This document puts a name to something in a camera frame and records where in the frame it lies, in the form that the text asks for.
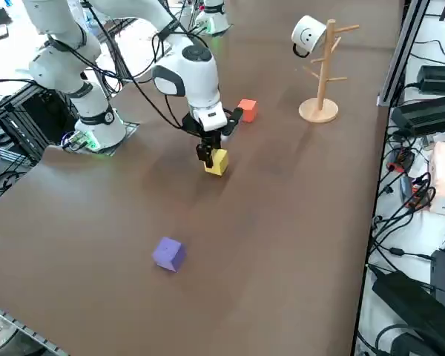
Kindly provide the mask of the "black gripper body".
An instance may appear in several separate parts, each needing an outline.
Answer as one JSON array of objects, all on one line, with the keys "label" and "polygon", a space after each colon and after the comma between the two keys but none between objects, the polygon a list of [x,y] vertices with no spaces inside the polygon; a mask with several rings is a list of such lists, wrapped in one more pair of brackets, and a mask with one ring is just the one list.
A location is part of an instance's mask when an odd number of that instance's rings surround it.
[{"label": "black gripper body", "polygon": [[189,113],[182,118],[182,129],[189,134],[196,135],[203,144],[210,145],[213,149],[221,148],[221,130],[204,131],[202,125]]}]

